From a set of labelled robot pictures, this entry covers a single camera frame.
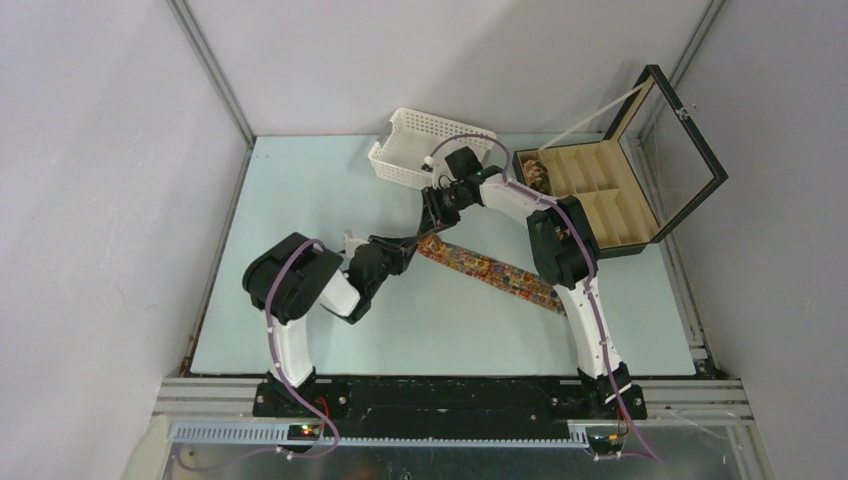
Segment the white perforated plastic basket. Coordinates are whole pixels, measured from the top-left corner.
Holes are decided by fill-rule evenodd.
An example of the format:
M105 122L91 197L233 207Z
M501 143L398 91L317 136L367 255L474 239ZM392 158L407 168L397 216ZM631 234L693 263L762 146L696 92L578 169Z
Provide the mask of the white perforated plastic basket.
M421 170L425 156L432 156L440 173L446 174L447 154L468 146L483 161L496 138L481 127L401 107L392 113L367 157L378 178L420 190L431 186L429 174Z

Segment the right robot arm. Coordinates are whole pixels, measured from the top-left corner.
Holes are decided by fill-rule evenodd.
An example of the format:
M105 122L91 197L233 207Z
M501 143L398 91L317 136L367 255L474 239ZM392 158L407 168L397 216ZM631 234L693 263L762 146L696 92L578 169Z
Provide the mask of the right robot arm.
M563 312L573 332L585 411L606 418L622 403L631 384L626 363L616 348L599 295L600 249L581 203L537 193L504 174L485 167L475 152L463 147L443 161L425 158L423 169L434 185L423 189L424 207L418 250L462 273L503 290L530 297ZM444 242L441 232L457 225L461 211L481 206L503 213L526 227L534 270L505 265Z

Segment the colourful patterned tie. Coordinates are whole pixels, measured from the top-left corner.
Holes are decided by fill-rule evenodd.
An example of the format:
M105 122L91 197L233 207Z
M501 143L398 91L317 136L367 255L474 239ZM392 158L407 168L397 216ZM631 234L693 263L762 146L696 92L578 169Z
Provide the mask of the colourful patterned tie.
M559 295L538 274L447 243L438 234L423 237L418 242L417 253L502 292L551 312L565 315L565 308Z

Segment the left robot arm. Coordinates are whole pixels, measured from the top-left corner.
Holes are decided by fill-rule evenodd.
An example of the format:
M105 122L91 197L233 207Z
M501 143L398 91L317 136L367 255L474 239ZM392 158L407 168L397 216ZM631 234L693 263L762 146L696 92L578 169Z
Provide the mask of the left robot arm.
M304 416L316 403L316 390L309 384L315 365L308 347L308 312L319 305L357 323L384 282L407 270L418 243L417 236L361 239L348 231L345 249L338 253L294 232L247 267L242 287L266 316L271 373L283 383L277 402L290 415Z

